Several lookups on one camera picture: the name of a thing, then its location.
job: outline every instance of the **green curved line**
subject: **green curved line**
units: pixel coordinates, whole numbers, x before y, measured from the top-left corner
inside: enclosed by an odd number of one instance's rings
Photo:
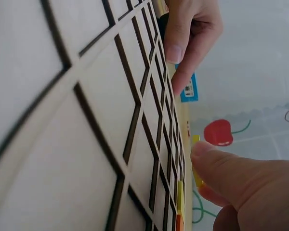
[[[193,194],[197,197],[199,204],[200,204],[200,208],[199,208],[201,211],[200,218],[197,221],[193,221],[193,224],[198,224],[199,222],[201,222],[201,220],[203,219],[203,216],[204,216],[203,204],[202,204],[200,196],[195,192],[195,190],[193,190]]]
[[[193,207],[193,210],[199,210],[199,211],[201,211],[201,208]],[[215,215],[214,213],[211,213],[210,211],[205,210],[205,209],[203,210],[203,213],[209,214],[209,215],[211,215],[212,217],[217,217],[217,215]]]
[[[248,129],[249,128],[249,126],[250,126],[250,123],[251,123],[251,120],[249,120],[249,123],[247,124],[247,126],[245,127],[245,128],[243,128],[242,130],[240,130],[240,131],[233,131],[233,132],[231,132],[232,134],[236,134],[236,133],[240,133],[240,132],[243,132],[243,131],[245,131],[246,129]]]
[[[217,217],[217,215],[215,215],[215,214],[211,213],[210,211],[205,210],[203,208],[202,200],[201,200],[200,196],[197,194],[197,192],[195,190],[193,190],[193,194],[196,196],[196,198],[198,199],[199,204],[200,204],[200,208],[193,207],[193,210],[199,210],[201,212],[200,218],[198,220],[196,220],[196,221],[192,221],[193,224],[198,224],[199,222],[201,222],[201,220],[203,219],[205,213],[211,215],[212,217]]]

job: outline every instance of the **play mat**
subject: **play mat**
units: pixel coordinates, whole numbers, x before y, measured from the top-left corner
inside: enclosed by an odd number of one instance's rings
[[[191,122],[191,132],[222,151],[242,157],[289,160],[289,103],[212,120],[198,119]],[[220,209],[200,197],[193,182],[193,230],[211,231]]]

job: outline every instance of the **black grid line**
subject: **black grid line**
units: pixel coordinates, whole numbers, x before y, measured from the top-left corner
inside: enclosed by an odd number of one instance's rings
[[[164,72],[162,73],[163,74],[163,80],[166,81],[166,77],[167,77],[166,62],[165,62],[164,56],[162,55],[163,50],[162,50],[160,40],[158,40],[158,49],[159,49],[159,55],[160,55],[162,62],[163,62],[162,65],[164,67]]]
[[[171,168],[174,174],[174,193],[171,195],[171,200],[173,200],[173,204],[177,204],[177,191],[178,191],[178,172],[175,168],[175,163],[172,161],[171,162]]]
[[[172,228],[171,231],[175,231],[176,229],[176,220],[177,220],[177,210],[176,205],[174,205],[173,201],[169,201],[170,207],[172,209]]]
[[[123,158],[124,158],[125,162],[128,163],[129,158],[130,158],[130,154],[131,154],[131,147],[132,147],[132,143],[133,143],[136,127],[137,127],[138,116],[140,113],[141,100],[140,100],[139,95],[137,93],[137,87],[135,85],[135,82],[134,82],[134,79],[133,79],[133,76],[131,73],[131,69],[129,66],[129,62],[128,62],[126,54],[124,52],[122,41],[121,41],[121,38],[119,35],[115,36],[115,43],[117,46],[117,50],[119,52],[119,56],[120,56],[120,59],[121,59],[122,65],[123,65],[125,75],[127,77],[127,80],[128,80],[128,83],[129,83],[129,86],[131,89],[131,93],[132,93],[133,98],[134,98],[135,103],[136,103],[136,107],[135,107],[132,121],[131,121],[131,126],[129,129],[129,134],[128,134],[127,141],[126,141],[125,148],[124,148],[124,152],[123,152]]]
[[[165,142],[166,142],[167,152],[168,152],[166,178],[167,178],[168,182],[170,182],[170,175],[171,175],[171,145],[169,143],[169,140],[165,138],[167,136],[167,129],[166,129],[165,126],[164,126],[164,129],[163,129],[163,134],[164,134],[164,139],[165,139]]]
[[[150,86],[152,88],[154,101],[155,101],[156,107],[158,109],[158,115],[159,115],[159,119],[158,119],[158,134],[157,134],[157,138],[156,138],[156,144],[157,144],[157,146],[159,148],[160,139],[161,139],[161,130],[162,130],[162,124],[163,124],[163,111],[162,111],[160,103],[158,101],[158,93],[156,91],[154,80],[153,80],[152,76],[150,78]]]
[[[149,60],[151,61],[152,58],[153,58],[153,52],[154,52],[154,48],[155,48],[155,40],[154,40],[154,38],[152,36],[152,32],[151,32],[151,29],[150,29],[148,17],[147,17],[147,15],[145,13],[145,8],[144,7],[141,9],[141,12],[142,12],[142,15],[143,15],[143,18],[144,18],[144,24],[145,24],[147,33],[149,35],[150,43],[151,43],[151,51],[150,51],[150,54],[149,54]]]
[[[17,135],[20,128],[25,124],[29,116],[36,109],[39,103],[44,99],[47,93],[53,88],[53,86],[63,77],[63,75],[70,69],[72,66],[71,60],[67,54],[66,48],[64,46],[63,40],[59,33],[53,12],[51,10],[50,4],[48,0],[40,0],[41,6],[45,15],[45,19],[47,21],[47,25],[51,32],[52,39],[54,41],[55,48],[58,52],[58,55],[61,59],[63,69],[56,74],[53,79],[46,85],[46,87],[38,94],[35,100],[29,105],[29,107],[22,113],[19,119],[15,122],[14,126],[8,132],[7,136],[3,139],[0,144],[0,160],[4,155],[7,147]]]
[[[134,6],[131,3],[131,0],[126,0],[126,4],[127,4],[127,7],[129,9],[129,11],[132,11],[134,9]]]
[[[104,154],[106,155],[109,163],[111,164],[111,166],[113,167],[113,169],[118,175],[118,179],[117,179],[117,183],[115,186],[114,195],[113,195],[113,199],[111,203],[111,209],[108,214],[108,220],[107,220],[107,225],[106,225],[106,230],[112,231],[115,228],[116,219],[118,216],[118,207],[119,207],[119,203],[120,203],[120,199],[122,195],[125,176],[124,176],[123,170],[120,167],[120,164],[116,161],[116,158],[114,154],[112,153],[106,141],[106,138],[104,137],[103,132],[101,128],[99,127],[98,122],[96,118],[94,117],[93,112],[79,84],[76,84],[76,86],[74,87],[74,92],[84,112],[84,115],[86,116],[87,121],[93,133],[95,134]]]
[[[160,104],[163,108],[163,102],[164,102],[164,95],[165,95],[165,83],[164,83],[164,80],[163,80],[163,77],[162,77],[162,74],[161,74],[161,70],[160,70],[160,66],[159,66],[159,63],[158,63],[158,55],[156,54],[155,55],[155,64],[156,64],[156,67],[157,67],[157,70],[158,70],[158,78],[160,80],[160,83],[162,85],[162,92],[161,92],[161,97],[160,97]]]
[[[71,61],[67,55],[63,40],[62,40],[61,35],[59,33],[58,26],[56,24],[49,0],[40,0],[40,3],[42,5],[45,19],[46,19],[48,27],[51,31],[51,35],[53,37],[53,41],[55,43],[57,52],[58,52],[60,59],[62,61],[63,69],[68,69],[71,67]]]
[[[139,29],[139,26],[138,26],[138,23],[137,23],[137,19],[136,19],[136,16],[132,18],[132,23],[133,23],[133,26],[134,26],[134,30],[135,30],[135,33],[136,33],[136,37],[137,37],[137,40],[138,40],[138,44],[139,44],[139,47],[140,47],[140,51],[141,51],[141,55],[143,57],[143,60],[144,60],[144,66],[145,66],[145,72],[144,72],[144,76],[143,76],[143,80],[142,80],[142,83],[141,83],[141,86],[140,86],[140,93],[141,95],[143,96],[144,93],[145,93],[145,84],[147,82],[147,79],[148,79],[148,74],[149,74],[149,69],[150,69],[150,62],[148,60],[148,57],[145,53],[145,45],[144,45],[144,42],[143,42],[143,39],[142,39],[142,36],[141,36],[141,33],[140,33],[140,29]]]
[[[137,193],[134,191],[134,189],[129,185],[128,187],[128,195],[131,197],[132,201],[137,206],[138,210],[141,212],[142,216],[145,219],[145,230],[150,231],[152,227],[152,221],[153,221],[153,214],[150,215],[150,211],[148,211],[144,206],[143,202],[139,200],[139,197],[137,196]]]
[[[149,199],[149,208],[151,211],[154,211],[154,204],[155,204],[155,192],[156,192],[156,187],[158,183],[158,172],[159,172],[159,156],[158,156],[158,151],[156,148],[155,140],[153,139],[153,136],[151,134],[148,122],[146,120],[145,115],[143,114],[142,118],[142,124],[144,127],[145,134],[147,136],[153,157],[154,157],[154,165],[153,165],[153,173],[152,173],[152,181],[151,181],[151,191],[150,191],[150,199]]]
[[[172,94],[171,94],[171,87],[170,87],[171,85],[170,85],[168,76],[166,77],[165,85],[167,85],[166,87],[168,88],[168,91],[169,91],[169,95],[170,95],[170,107],[172,108],[172,106],[173,106],[173,97],[172,97]]]
[[[170,191],[168,189],[168,193],[166,193],[165,206],[164,206],[163,231],[167,230],[168,225],[167,223],[168,223],[169,198],[170,198]]]
[[[168,203],[169,203],[169,196],[170,196],[170,186],[168,184],[168,181],[166,179],[166,176],[164,175],[163,171],[160,171],[161,168],[159,169],[159,176],[162,181],[162,185],[165,189],[165,202],[164,202],[164,217],[163,217],[163,231],[167,229],[167,219],[168,219]]]
[[[171,136],[171,128],[172,128],[172,124],[173,124],[173,118],[172,118],[171,113],[170,113],[170,108],[169,108],[167,97],[165,97],[165,105],[164,105],[164,107],[166,107],[166,111],[167,111],[168,117],[169,117],[170,125],[169,125],[169,134],[168,134],[168,136],[170,138],[170,136]]]
[[[156,42],[157,39],[158,39],[158,30],[157,30],[157,25],[155,23],[155,14],[153,14],[153,12],[152,12],[152,7],[151,7],[151,3],[150,2],[148,3],[147,7],[148,7],[148,10],[149,10],[149,13],[150,13],[150,16],[151,16],[151,21],[152,21],[153,28],[154,28],[154,33],[155,33],[154,42]]]
[[[106,17],[108,19],[108,23],[109,23],[109,27],[106,28],[101,34],[99,34],[97,37],[95,37],[87,46],[85,46],[85,48],[83,48],[80,52],[79,52],[79,56],[83,56],[101,37],[103,37],[109,30],[111,27],[113,27],[116,24],[116,20],[114,18],[114,15],[111,11],[111,7],[109,4],[108,0],[102,0],[103,3],[103,7],[106,13]]]

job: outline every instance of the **wooden grid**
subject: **wooden grid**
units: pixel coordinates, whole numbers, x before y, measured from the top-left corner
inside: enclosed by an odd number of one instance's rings
[[[170,81],[168,77],[167,66],[164,58],[164,52],[162,47],[161,38],[157,31],[157,23],[155,19],[155,15],[153,13],[153,7],[149,0],[139,1],[137,6],[133,6],[131,0],[127,0],[127,6],[129,11],[122,15],[119,19],[116,19],[113,15],[113,11],[111,9],[111,4],[107,0],[101,0],[103,2],[104,10],[107,15],[107,19],[109,22],[109,27],[106,28],[100,35],[96,38],[92,38],[92,41],[81,51],[78,52],[78,57],[73,55],[71,50],[65,46],[64,40],[62,39],[62,35],[60,30],[58,29],[57,22],[55,20],[51,4],[47,0],[41,0],[41,5],[43,7],[45,17],[47,23],[49,25],[49,29],[52,33],[52,37],[54,43],[56,45],[57,51],[63,63],[63,70],[58,73],[58,75],[54,78],[54,81],[50,83],[49,86],[46,87],[45,91],[38,97],[38,99],[31,105],[31,107],[24,113],[23,117],[19,120],[19,123],[15,126],[13,132],[8,136],[8,138],[4,141],[0,148],[0,157],[4,154],[6,147],[9,143],[13,140],[13,137],[17,134],[18,130],[21,126],[25,123],[26,119],[30,116],[31,112],[34,111],[36,106],[39,104],[40,101],[43,100],[44,96],[50,91],[50,89],[56,84],[56,82],[60,78],[64,78],[66,73],[68,73],[75,65],[81,60],[83,57],[87,55],[88,52],[94,50],[94,53],[97,55],[97,44],[103,40],[104,37],[110,41],[114,39],[117,50],[119,52],[119,56],[122,62],[122,66],[124,68],[124,72],[129,83],[133,99],[135,101],[135,109],[133,112],[129,133],[127,136],[127,140],[125,143],[124,152],[122,154],[122,159],[113,154],[110,149],[109,144],[100,128],[94,113],[91,107],[88,104],[86,99],[86,95],[83,92],[81,85],[79,84],[79,79],[75,80],[75,84],[73,87],[74,93],[79,101],[79,104],[94,132],[97,140],[99,141],[100,146],[102,147],[109,163],[117,173],[117,182],[115,186],[115,191],[113,194],[113,200],[111,204],[111,208],[108,215],[107,225],[105,230],[111,231],[115,230],[116,228],[116,221],[118,217],[118,210],[120,207],[121,199],[124,195],[129,195],[143,217],[146,220],[146,229],[147,231],[157,230],[160,231],[159,228],[155,225],[155,217],[154,217],[154,208],[155,208],[155,198],[156,198],[156,188],[158,183],[158,177],[161,177],[162,183],[165,187],[166,197],[165,197],[165,206],[164,206],[164,218],[163,218],[163,228],[162,230],[167,229],[167,220],[168,220],[168,210],[169,206],[173,211],[173,219],[172,219],[172,230],[175,230],[176,224],[176,204],[177,204],[177,182],[178,180],[182,180],[185,185],[185,156],[184,151],[182,149],[182,138],[180,134],[180,130],[178,127],[178,120],[176,117],[174,100],[173,100],[173,93],[172,89],[170,88]],[[142,16],[145,22],[145,26],[147,29],[147,33],[149,35],[150,43],[151,43],[151,51],[146,53],[143,38],[138,26],[137,19],[135,17],[138,11],[142,12]],[[152,20],[154,30],[151,31],[149,20]],[[140,51],[142,54],[143,62],[145,65],[145,72],[143,75],[143,80],[141,83],[140,88],[136,87],[136,84],[133,79],[133,75],[131,73],[131,69],[129,67],[129,62],[127,56],[124,52],[124,47],[122,45],[122,41],[120,35],[118,34],[120,29],[124,27],[125,24],[128,22],[132,22],[133,28],[135,30],[135,34],[139,43]],[[162,63],[159,63],[158,54],[161,55]],[[158,69],[158,78],[162,84],[162,91],[160,97],[158,96],[159,92],[156,90],[156,83],[152,77],[151,65],[153,62],[156,62],[157,69]],[[154,95],[154,100],[156,103],[157,111],[158,111],[158,132],[156,134],[156,139],[154,139],[153,135],[151,134],[151,130],[148,125],[148,121],[146,119],[146,114],[144,112],[144,96],[145,91],[148,88],[152,88],[152,92]],[[166,88],[168,88],[170,92],[170,99],[166,97]],[[170,131],[168,132],[168,128],[165,127],[164,123],[164,115],[163,109],[166,107],[166,111],[169,114],[170,119]],[[152,181],[151,181],[151,191],[150,191],[150,198],[149,203],[145,203],[137,187],[130,181],[130,172],[128,166],[131,165],[130,159],[135,155],[133,151],[133,145],[135,145],[135,137],[138,133],[139,127],[143,126],[145,134],[147,136],[150,148],[152,150],[152,155],[154,157],[154,166],[152,172]],[[166,145],[168,148],[168,164],[167,169],[163,169],[161,167],[160,162],[160,142],[161,142],[161,135],[164,135],[166,140]],[[174,181],[174,195],[171,194],[170,188],[170,180],[171,180],[171,171],[173,171],[175,181]]]

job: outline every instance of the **yellow tab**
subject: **yellow tab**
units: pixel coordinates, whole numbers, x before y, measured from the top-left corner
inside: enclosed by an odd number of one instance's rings
[[[178,203],[177,203],[178,214],[182,215],[183,221],[185,218],[185,203],[184,203],[184,186],[183,181],[178,182]]]
[[[196,173],[193,167],[192,167],[192,171],[193,171],[196,186],[197,188],[200,188],[203,185],[203,180],[198,176],[198,174]]]
[[[200,135],[193,135],[193,144],[200,141]]]
[[[195,144],[198,141],[200,141],[200,135],[193,135],[193,144]],[[196,186],[199,188],[203,185],[203,180],[198,176],[198,174],[196,173],[193,167],[192,167],[192,171],[193,171]]]

